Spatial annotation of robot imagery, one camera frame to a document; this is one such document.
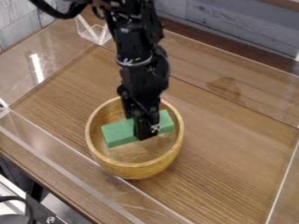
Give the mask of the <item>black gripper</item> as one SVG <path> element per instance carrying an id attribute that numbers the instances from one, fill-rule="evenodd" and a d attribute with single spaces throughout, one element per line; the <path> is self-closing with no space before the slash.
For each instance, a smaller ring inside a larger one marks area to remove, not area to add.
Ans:
<path id="1" fill-rule="evenodd" d="M 171 66 L 165 52 L 152 52 L 144 60 L 117 59 L 121 84 L 117 95 L 126 118 L 133 117 L 134 137 L 142 141 L 160 129 L 160 97 L 169 85 Z"/>

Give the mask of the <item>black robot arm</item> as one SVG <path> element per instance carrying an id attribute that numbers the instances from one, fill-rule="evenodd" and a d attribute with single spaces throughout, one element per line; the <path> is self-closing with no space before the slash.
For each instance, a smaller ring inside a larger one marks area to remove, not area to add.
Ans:
<path id="1" fill-rule="evenodd" d="M 153 0 L 62 0 L 66 11 L 56 10 L 45 0 L 29 0 L 33 6 L 58 19 L 74 18 L 86 8 L 106 23 L 116 44 L 116 63 L 121 84 L 117 95 L 125 117 L 134 121 L 133 136 L 145 140 L 160 129 L 160 96 L 168 88 L 171 65 L 160 46 L 164 28 Z"/>

